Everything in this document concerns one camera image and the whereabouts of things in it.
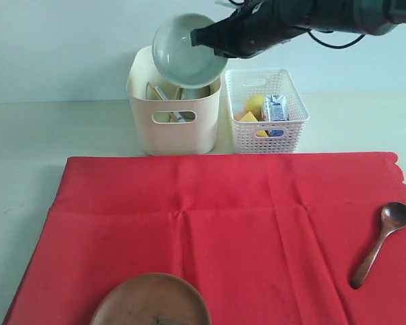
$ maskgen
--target red tablecloth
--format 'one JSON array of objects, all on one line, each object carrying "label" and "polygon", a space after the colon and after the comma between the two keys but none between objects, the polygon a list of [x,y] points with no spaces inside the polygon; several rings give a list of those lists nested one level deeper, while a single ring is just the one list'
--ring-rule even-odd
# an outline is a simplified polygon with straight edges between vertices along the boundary
[{"label": "red tablecloth", "polygon": [[88,324],[116,285],[166,272],[214,325],[406,324],[406,228],[348,277],[406,203],[391,153],[70,158],[6,324]]}]

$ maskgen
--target brown plate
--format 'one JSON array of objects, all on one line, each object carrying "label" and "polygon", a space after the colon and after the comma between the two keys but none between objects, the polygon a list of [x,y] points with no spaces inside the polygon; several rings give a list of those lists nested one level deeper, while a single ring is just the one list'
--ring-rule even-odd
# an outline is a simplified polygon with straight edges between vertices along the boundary
[{"label": "brown plate", "polygon": [[171,274],[148,273],[117,286],[97,308],[91,325],[210,325],[200,293]]}]

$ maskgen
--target white basket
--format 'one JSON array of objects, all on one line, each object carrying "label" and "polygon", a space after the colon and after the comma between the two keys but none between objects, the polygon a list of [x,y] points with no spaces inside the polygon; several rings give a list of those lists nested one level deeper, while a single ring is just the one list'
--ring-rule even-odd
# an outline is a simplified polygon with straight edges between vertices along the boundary
[{"label": "white basket", "polygon": [[[210,96],[198,100],[147,100],[148,81],[173,98],[176,87],[156,69],[151,46],[138,52],[127,81],[129,102],[143,150],[154,156],[211,151],[217,140],[221,78],[210,85]],[[159,123],[153,117],[157,112],[193,112],[196,117],[190,123]]]},{"label": "white basket", "polygon": [[[287,70],[228,70],[225,73],[229,103],[229,122],[236,153],[294,152],[302,129],[310,118]],[[233,118],[241,112],[248,98],[258,94],[287,97],[289,120],[280,122],[239,122]],[[280,130],[279,137],[259,137],[260,130]]]}]

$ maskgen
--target spoon handle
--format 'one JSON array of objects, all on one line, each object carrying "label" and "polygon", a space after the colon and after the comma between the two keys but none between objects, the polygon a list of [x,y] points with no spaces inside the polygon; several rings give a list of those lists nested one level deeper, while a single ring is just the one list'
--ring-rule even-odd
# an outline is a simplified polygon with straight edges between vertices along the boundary
[{"label": "spoon handle", "polygon": [[351,278],[351,286],[354,289],[360,288],[365,279],[368,276],[368,273],[371,270],[371,267],[373,266],[374,261],[376,260],[376,257],[378,256],[378,253],[382,247],[382,244],[384,243],[386,237],[390,232],[384,228],[382,228],[382,231],[380,232],[379,238],[376,241],[373,249],[370,251],[370,253],[367,255],[366,258],[364,258],[364,261],[360,264],[358,267],[357,271],[353,274]]}]

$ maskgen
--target white table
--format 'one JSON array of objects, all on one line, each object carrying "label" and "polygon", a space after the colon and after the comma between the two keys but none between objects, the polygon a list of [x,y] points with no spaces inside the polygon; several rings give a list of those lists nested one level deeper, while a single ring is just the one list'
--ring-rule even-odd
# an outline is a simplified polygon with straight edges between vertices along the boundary
[{"label": "white table", "polygon": [[[393,151],[406,177],[406,91],[302,96],[298,152]],[[225,104],[212,153],[233,153]],[[0,105],[0,323],[70,156],[143,156],[129,103]]]}]

